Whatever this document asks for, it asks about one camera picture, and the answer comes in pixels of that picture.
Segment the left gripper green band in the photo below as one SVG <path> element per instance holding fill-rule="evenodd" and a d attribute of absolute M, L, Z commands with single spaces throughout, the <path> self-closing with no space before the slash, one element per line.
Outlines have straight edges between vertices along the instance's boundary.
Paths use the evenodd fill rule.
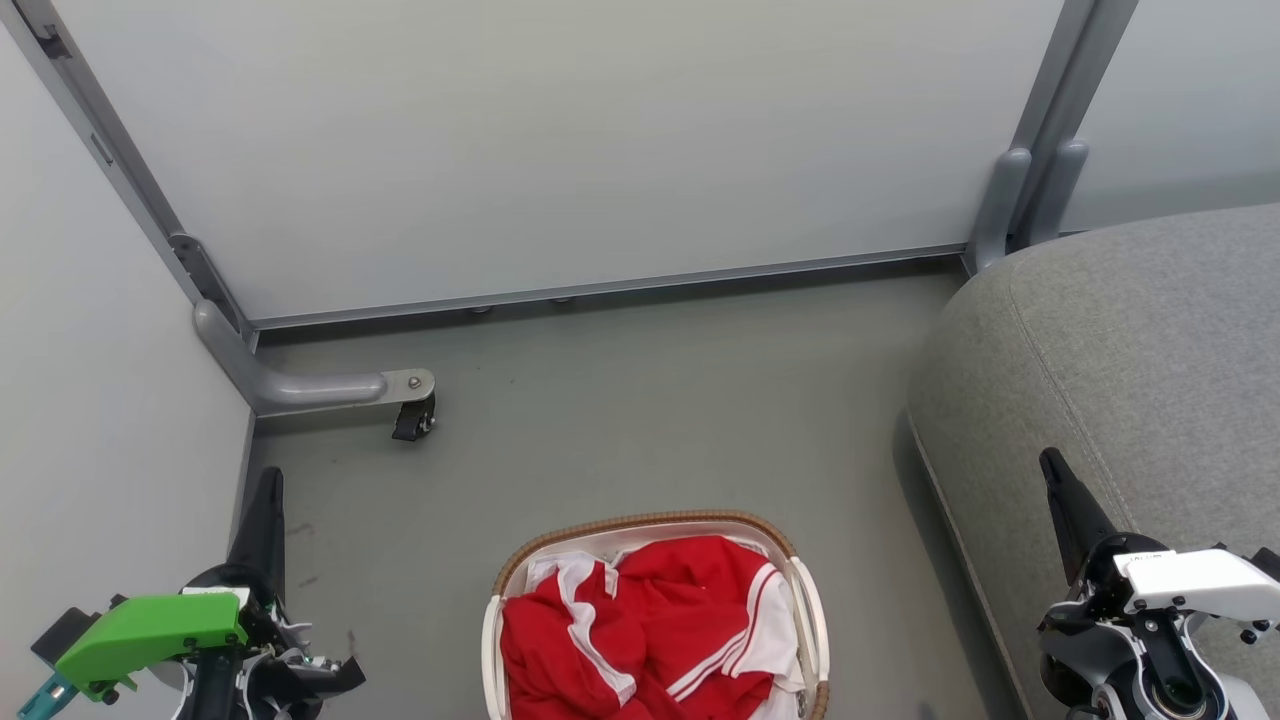
<path fill-rule="evenodd" d="M 284 475 L 265 468 L 228 562 L 177 594 L 115 596 L 106 612 L 68 609 L 31 647 L 51 671 L 29 697 L 115 703 L 133 674 L 174 664 L 183 703 L 310 703 L 360 688 L 356 659 L 314 665 L 287 620 Z"/>

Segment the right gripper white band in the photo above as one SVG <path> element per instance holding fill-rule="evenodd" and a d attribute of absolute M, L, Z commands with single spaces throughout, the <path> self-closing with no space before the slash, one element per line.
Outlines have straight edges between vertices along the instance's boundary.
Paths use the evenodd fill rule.
<path fill-rule="evenodd" d="M 1078 580 L 1093 548 L 1117 533 L 1106 511 L 1056 447 L 1039 454 L 1064 575 Z M 1117 588 L 1119 612 L 1204 612 L 1240 623 L 1279 618 L 1280 556 L 1261 547 L 1251 556 L 1225 548 L 1155 550 L 1101 561 Z"/>

